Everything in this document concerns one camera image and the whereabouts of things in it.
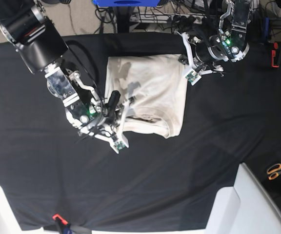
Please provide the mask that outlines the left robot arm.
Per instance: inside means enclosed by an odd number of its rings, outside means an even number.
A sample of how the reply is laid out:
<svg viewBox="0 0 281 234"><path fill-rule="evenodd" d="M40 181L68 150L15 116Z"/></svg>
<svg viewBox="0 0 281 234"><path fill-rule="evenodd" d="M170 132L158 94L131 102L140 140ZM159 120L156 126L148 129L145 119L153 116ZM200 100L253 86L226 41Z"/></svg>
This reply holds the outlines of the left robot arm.
<svg viewBox="0 0 281 234"><path fill-rule="evenodd" d="M176 33L182 38L186 54L179 62L186 65L183 77L194 86L202 76L224 75L221 62L235 63L249 52L246 41L247 26L252 13L249 0L226 0L225 11L213 21L209 4L205 0L201 24L188 17L189 27L179 26Z"/></svg>

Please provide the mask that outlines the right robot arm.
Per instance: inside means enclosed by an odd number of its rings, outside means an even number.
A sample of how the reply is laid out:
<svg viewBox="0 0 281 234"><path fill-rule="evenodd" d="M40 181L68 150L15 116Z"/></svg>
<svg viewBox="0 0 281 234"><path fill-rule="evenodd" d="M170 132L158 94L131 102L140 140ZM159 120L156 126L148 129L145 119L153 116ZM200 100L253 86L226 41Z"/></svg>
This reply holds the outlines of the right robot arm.
<svg viewBox="0 0 281 234"><path fill-rule="evenodd" d="M117 90L104 98L96 84L82 82L77 66L62 58L69 47L38 0L0 0L0 31L31 73L45 73L49 92L81 137L106 141L116 153L129 146L123 127L130 100L121 101Z"/></svg>

